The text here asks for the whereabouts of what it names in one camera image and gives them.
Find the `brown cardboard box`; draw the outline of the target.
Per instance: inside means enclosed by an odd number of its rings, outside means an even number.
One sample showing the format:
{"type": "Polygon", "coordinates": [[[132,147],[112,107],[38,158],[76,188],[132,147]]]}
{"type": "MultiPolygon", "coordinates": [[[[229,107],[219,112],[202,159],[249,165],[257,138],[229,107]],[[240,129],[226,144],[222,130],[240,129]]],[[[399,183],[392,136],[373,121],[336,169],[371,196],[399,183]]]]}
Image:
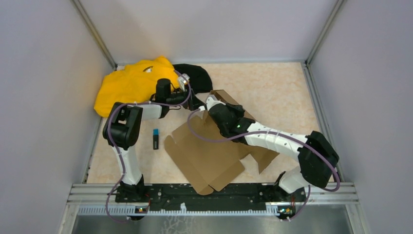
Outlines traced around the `brown cardboard box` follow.
{"type": "Polygon", "coordinates": [[[245,167],[241,160],[248,155],[262,173],[279,153],[259,146],[226,141],[207,111],[194,114],[164,140],[164,147],[194,190],[199,195],[220,191],[245,167]]]}

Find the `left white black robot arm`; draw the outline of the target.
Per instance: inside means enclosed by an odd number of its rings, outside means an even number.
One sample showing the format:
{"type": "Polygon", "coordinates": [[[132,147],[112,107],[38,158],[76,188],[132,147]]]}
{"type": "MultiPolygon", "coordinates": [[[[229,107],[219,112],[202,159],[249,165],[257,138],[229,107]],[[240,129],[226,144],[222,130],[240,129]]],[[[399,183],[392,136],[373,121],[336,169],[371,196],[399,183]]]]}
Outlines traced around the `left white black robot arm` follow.
{"type": "Polygon", "coordinates": [[[121,178],[116,184],[116,202],[139,202],[148,192],[140,171],[135,151],[141,122],[161,119],[172,107],[192,110],[202,102],[198,100],[189,83],[189,76],[178,76],[179,88],[171,90],[172,83],[167,78],[157,81],[155,94],[141,103],[116,102],[104,125],[103,137],[117,155],[121,178]]]}

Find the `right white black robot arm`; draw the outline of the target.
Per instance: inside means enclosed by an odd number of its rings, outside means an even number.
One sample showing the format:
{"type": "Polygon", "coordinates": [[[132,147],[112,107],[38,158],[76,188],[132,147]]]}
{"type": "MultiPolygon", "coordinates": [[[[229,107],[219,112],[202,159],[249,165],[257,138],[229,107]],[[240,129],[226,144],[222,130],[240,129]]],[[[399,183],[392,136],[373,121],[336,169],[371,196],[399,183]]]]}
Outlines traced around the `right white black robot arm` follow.
{"type": "Polygon", "coordinates": [[[272,129],[245,117],[241,105],[222,101],[209,99],[206,109],[220,134],[228,140],[261,147],[298,162],[297,167],[279,176],[274,188],[278,200],[287,201],[293,192],[308,185],[325,188],[330,177],[337,176],[339,156],[322,133],[298,135],[272,129]]]}

